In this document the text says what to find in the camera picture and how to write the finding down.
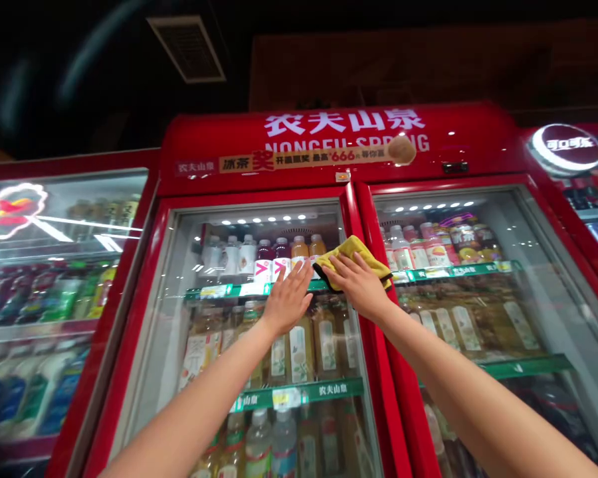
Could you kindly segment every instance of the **circular logo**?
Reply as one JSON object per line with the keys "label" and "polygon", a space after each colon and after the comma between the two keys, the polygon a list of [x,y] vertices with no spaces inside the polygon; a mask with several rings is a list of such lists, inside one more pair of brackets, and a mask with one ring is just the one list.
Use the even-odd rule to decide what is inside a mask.
{"label": "circular logo", "polygon": [[566,124],[543,126],[532,136],[541,166],[555,176],[576,176],[598,166],[598,140]]}

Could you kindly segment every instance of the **left hand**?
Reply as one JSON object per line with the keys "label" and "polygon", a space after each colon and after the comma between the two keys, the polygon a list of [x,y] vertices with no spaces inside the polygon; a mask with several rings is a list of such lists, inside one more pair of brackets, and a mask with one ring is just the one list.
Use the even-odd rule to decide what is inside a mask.
{"label": "left hand", "polygon": [[286,268],[279,272],[266,301],[266,310],[260,322],[274,333],[275,337],[285,334],[299,322],[306,313],[312,294],[306,295],[312,279],[312,267],[309,262],[299,262],[284,280]]}

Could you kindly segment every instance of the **right hand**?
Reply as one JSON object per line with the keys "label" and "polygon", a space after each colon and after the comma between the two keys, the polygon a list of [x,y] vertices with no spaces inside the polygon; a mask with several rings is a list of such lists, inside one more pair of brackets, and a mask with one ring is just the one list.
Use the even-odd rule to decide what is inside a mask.
{"label": "right hand", "polygon": [[330,256],[330,262],[337,272],[330,268],[322,268],[330,283],[346,293],[348,301],[358,313],[376,322],[384,314],[389,313],[392,301],[385,294],[383,284],[370,266],[365,263],[358,252],[354,253],[354,261],[340,254],[337,259]]}

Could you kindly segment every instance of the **hand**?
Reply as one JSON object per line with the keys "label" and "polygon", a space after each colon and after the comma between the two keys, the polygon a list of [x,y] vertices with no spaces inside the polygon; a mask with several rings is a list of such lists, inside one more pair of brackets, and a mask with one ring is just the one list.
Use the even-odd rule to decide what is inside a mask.
{"label": "hand", "polygon": [[312,279],[312,267],[307,262],[297,263],[284,280],[285,275],[286,268],[282,268],[260,319],[275,337],[291,330],[306,313],[312,300],[311,293],[306,295]]}
{"label": "hand", "polygon": [[330,256],[330,262],[337,272],[327,267],[322,269],[330,283],[346,293],[348,301],[358,313],[376,322],[383,314],[389,312],[392,301],[385,294],[379,278],[358,252],[354,253],[354,261],[343,254],[340,254],[338,259]]}

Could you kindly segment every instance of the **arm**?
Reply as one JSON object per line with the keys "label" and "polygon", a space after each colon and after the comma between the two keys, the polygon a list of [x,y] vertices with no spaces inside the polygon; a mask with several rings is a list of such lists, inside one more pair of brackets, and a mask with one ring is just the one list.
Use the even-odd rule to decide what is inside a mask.
{"label": "arm", "polygon": [[598,467],[540,415],[394,304],[361,256],[330,260],[338,271],[324,268],[330,281],[383,330],[490,476],[598,477]]}
{"label": "arm", "polygon": [[303,316],[312,268],[298,264],[272,288],[266,310],[246,334],[177,395],[113,460],[101,476],[187,476],[274,340]]}

